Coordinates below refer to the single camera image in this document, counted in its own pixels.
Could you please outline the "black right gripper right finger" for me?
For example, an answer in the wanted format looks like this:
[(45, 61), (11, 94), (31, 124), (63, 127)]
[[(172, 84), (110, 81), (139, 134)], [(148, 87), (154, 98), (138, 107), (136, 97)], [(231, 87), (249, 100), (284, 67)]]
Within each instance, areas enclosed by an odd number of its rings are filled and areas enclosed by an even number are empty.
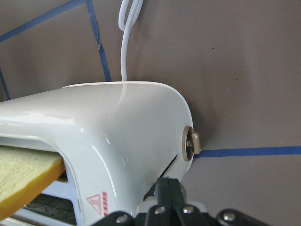
[(171, 195), (170, 226), (268, 226), (269, 224), (235, 209), (222, 209), (215, 216), (201, 202), (186, 201), (178, 179), (168, 178)]

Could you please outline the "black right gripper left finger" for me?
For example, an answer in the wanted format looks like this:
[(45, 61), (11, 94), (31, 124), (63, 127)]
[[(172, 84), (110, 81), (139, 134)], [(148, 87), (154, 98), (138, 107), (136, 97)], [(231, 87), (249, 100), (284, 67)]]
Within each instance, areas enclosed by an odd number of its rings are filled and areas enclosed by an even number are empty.
[(159, 178), (154, 186), (154, 195), (138, 205), (135, 214), (115, 211), (95, 226), (170, 226), (172, 223), (172, 198), (169, 178)]

